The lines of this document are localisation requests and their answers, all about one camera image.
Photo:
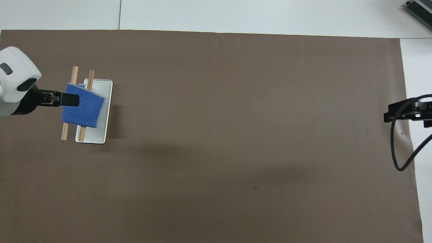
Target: white plastic tray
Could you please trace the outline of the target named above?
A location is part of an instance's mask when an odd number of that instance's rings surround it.
[[[84,141],[82,142],[78,141],[79,129],[81,128],[81,126],[78,125],[76,128],[75,141],[78,143],[86,144],[103,144],[105,143],[107,135],[109,108],[111,104],[112,81],[107,79],[93,79],[92,91],[100,96],[105,97],[105,101],[102,105],[101,113],[98,119],[98,125],[96,128],[86,127],[86,134],[84,136]]]

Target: cable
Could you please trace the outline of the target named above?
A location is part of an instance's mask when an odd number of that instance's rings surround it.
[[[414,152],[411,154],[411,156],[408,158],[408,160],[405,162],[405,164],[403,164],[402,167],[399,167],[399,165],[397,164],[396,161],[396,155],[394,154],[394,124],[396,123],[397,118],[400,116],[400,114],[402,113],[402,111],[409,105],[417,102],[419,99],[423,99],[423,98],[432,98],[432,94],[428,94],[428,95],[422,95],[416,98],[411,98],[409,100],[407,100],[403,105],[401,105],[399,107],[399,109],[396,111],[396,113],[393,116],[393,120],[391,121],[391,128],[390,128],[390,148],[391,148],[391,157],[393,158],[393,164],[394,167],[396,167],[396,169],[398,171],[403,171],[405,170],[408,165],[410,165],[411,161],[414,159],[414,157],[420,152],[420,150],[429,142],[432,140],[432,134],[429,135],[425,140],[423,140],[423,142],[420,143],[420,145],[414,150]]]

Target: wooden dowel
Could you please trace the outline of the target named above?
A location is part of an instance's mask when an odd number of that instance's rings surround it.
[[[70,82],[76,84],[76,77],[78,76],[78,67],[74,66],[72,68],[72,76],[70,77]],[[63,129],[61,130],[61,140],[67,139],[67,132],[69,131],[69,123],[63,122]]]
[[[89,79],[87,80],[87,89],[88,90],[92,90],[93,88],[93,78],[95,76],[95,72],[93,70],[90,70],[89,72]],[[86,134],[86,127],[81,126],[79,128],[79,136],[78,136],[78,141],[79,142],[83,142],[84,141],[84,136]]]

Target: sponge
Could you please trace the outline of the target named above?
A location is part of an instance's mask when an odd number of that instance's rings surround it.
[[[67,84],[65,93],[79,95],[79,105],[64,106],[61,120],[83,127],[97,127],[105,98],[84,87],[71,83]]]

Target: brown paper backdrop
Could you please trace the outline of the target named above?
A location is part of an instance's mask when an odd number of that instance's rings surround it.
[[[61,108],[0,121],[2,242],[422,242],[414,166],[392,164],[398,39],[2,31],[41,89],[114,82],[107,142]],[[398,156],[412,152],[407,123]]]

